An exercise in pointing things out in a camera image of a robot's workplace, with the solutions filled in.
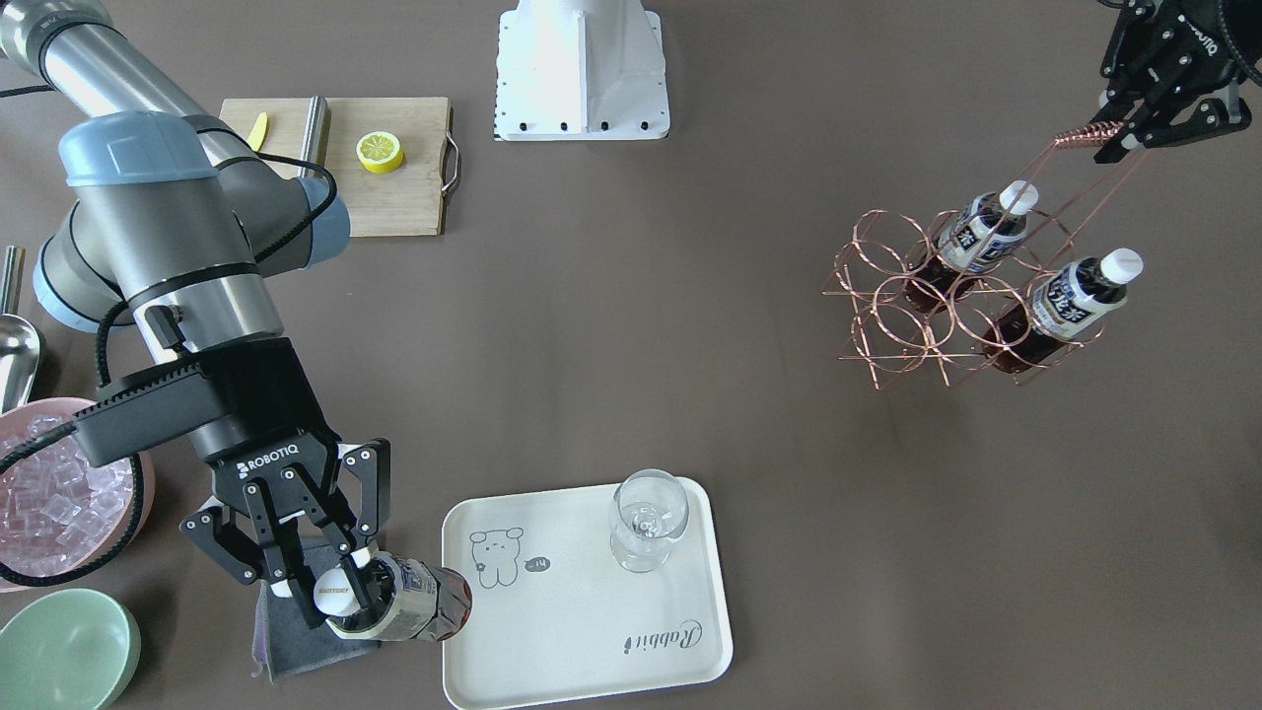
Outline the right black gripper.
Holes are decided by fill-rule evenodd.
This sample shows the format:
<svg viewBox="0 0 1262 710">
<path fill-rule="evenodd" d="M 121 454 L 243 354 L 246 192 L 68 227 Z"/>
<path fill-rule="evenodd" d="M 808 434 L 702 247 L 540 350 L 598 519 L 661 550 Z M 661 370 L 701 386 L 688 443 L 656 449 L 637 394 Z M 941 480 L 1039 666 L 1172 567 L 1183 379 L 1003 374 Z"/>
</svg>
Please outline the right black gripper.
<svg viewBox="0 0 1262 710">
<path fill-rule="evenodd" d="M 390 445 L 345 445 L 326 422 L 293 342 L 241 340 L 154 364 L 98 391 L 98 404 L 74 412 L 74 441 L 93 464 L 117 462 L 189 435 L 203 462 L 225 470 L 213 493 L 233 509 L 207 504 L 180 522 L 180 533 L 240 584 L 286 589 L 305 626 L 326 624 L 316 607 L 316 571 L 302 549 L 302 522 L 321 531 L 356 603 L 382 593 L 374 544 L 390 507 Z M 286 464 L 281 498 L 265 480 Z M 244 494 L 239 486 L 244 484 Z"/>
</svg>

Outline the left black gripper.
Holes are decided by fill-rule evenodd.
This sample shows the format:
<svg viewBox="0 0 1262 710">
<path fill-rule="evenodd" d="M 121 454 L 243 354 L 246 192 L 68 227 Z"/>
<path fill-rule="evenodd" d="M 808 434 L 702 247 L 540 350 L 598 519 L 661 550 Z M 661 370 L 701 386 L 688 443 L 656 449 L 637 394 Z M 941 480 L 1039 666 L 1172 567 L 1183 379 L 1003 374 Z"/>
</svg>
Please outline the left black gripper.
<svg viewBox="0 0 1262 710">
<path fill-rule="evenodd" d="M 1252 124 L 1241 84 L 1259 84 L 1258 1 L 1100 1 L 1116 13 L 1094 122 L 1116 127 L 1100 165 L 1141 148 L 1184 148 Z M 1201 100 L 1191 101 L 1204 96 Z"/>
</svg>

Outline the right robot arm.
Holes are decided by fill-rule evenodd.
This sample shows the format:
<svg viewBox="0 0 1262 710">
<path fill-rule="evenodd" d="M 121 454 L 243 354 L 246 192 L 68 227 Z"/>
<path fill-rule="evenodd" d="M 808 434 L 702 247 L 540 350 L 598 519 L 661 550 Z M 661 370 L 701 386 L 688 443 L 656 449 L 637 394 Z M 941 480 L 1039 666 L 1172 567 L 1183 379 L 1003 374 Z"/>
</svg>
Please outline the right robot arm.
<svg viewBox="0 0 1262 710">
<path fill-rule="evenodd" d="M 61 139 L 76 202 L 40 248 L 37 299 L 98 335 L 130 315 L 155 361 L 66 431 L 93 464 L 189 436 L 213 496 L 183 530 L 207 556 L 297 599 L 307 626 L 382 620 L 387 443 L 329 428 L 264 282 L 346 242 L 334 187 L 276 177 L 98 1 L 5 1 L 3 54 L 86 113 Z"/>
</svg>

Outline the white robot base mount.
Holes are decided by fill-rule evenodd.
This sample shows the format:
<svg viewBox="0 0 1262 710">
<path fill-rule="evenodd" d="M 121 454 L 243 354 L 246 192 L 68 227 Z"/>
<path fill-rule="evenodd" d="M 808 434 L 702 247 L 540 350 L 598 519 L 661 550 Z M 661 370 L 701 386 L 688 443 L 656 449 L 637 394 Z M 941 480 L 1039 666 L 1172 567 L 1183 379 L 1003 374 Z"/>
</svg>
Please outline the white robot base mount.
<svg viewBox="0 0 1262 710">
<path fill-rule="evenodd" d="M 520 1 L 498 16 L 493 139 L 668 137 L 663 20 L 640 1 Z"/>
</svg>

